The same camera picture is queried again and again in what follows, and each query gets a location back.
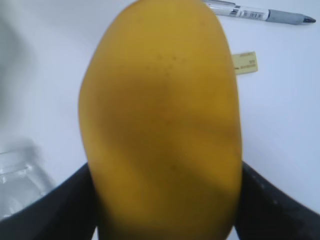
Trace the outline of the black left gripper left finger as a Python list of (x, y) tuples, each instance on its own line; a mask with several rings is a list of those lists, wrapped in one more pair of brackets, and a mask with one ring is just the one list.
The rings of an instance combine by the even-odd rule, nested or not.
[(87, 164), (40, 200), (1, 220), (2, 240), (90, 240), (96, 196)]

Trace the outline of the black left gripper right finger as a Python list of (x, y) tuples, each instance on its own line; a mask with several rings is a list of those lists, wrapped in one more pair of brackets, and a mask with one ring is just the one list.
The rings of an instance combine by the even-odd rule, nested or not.
[(241, 240), (318, 240), (320, 215), (243, 163), (234, 227)]

